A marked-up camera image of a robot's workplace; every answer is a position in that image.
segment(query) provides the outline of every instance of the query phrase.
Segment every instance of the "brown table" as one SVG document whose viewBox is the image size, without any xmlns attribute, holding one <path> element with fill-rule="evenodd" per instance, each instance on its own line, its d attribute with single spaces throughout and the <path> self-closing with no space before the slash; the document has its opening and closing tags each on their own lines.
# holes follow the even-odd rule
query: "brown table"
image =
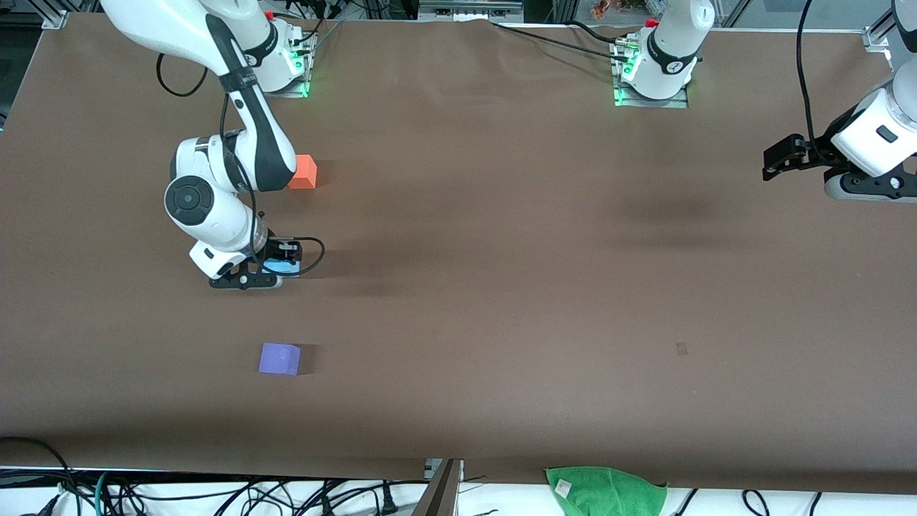
<svg viewBox="0 0 917 516">
<path fill-rule="evenodd" d="M 485 22 L 346 23 L 312 97 L 271 102 L 321 185 L 259 197 L 330 252 L 242 293 L 207 286 L 162 207 L 216 81 L 169 96 L 156 54 L 74 15 L 0 136 L 0 432 L 79 466 L 460 456 L 491 480 L 917 492 L 917 212 L 830 200 L 817 172 L 761 182 L 804 129 L 793 43 L 713 33 L 691 108 L 648 110 L 614 107 L 605 60 Z M 889 71 L 857 35 L 805 45 L 819 128 Z M 176 89 L 199 72 L 166 61 Z M 259 374 L 263 342 L 313 346 L 314 372 Z"/>
</svg>

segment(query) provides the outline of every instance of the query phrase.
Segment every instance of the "green towel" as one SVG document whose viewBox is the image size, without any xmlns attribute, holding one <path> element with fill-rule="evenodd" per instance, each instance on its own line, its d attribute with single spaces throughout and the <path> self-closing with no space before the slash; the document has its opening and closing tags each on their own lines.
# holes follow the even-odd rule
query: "green towel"
<svg viewBox="0 0 917 516">
<path fill-rule="evenodd" d="M 567 516 L 659 516 L 668 488 L 610 467 L 546 469 Z"/>
</svg>

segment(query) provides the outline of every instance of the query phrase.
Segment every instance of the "purple cube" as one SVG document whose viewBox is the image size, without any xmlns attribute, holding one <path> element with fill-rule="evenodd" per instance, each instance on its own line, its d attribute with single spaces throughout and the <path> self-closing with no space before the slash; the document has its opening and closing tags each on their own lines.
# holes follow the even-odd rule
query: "purple cube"
<svg viewBox="0 0 917 516">
<path fill-rule="evenodd" d="M 265 342 L 261 347 L 261 364 L 258 366 L 258 372 L 296 376 L 299 374 L 299 353 L 299 346 Z"/>
</svg>

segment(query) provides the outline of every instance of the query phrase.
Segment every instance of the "teal cable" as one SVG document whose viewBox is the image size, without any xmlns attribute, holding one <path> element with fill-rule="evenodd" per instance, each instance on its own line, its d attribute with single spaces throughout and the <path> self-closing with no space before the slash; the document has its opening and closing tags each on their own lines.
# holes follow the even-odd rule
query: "teal cable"
<svg viewBox="0 0 917 516">
<path fill-rule="evenodd" d="M 100 475 L 99 481 L 95 483 L 95 516 L 102 516 L 102 486 L 105 484 L 105 477 L 108 477 L 107 471 Z"/>
</svg>

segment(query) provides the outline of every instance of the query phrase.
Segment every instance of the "white tag on cloth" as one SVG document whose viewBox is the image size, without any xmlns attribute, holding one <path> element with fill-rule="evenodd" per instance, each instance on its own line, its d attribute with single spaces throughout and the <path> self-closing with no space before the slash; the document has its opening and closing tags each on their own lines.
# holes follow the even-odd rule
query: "white tag on cloth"
<svg viewBox="0 0 917 516">
<path fill-rule="evenodd" d="M 570 488 L 572 487 L 573 484 L 570 484 L 567 480 L 561 478 L 558 480 L 558 486 L 554 488 L 554 492 L 558 493 L 561 498 L 567 499 L 567 495 L 570 494 Z"/>
</svg>

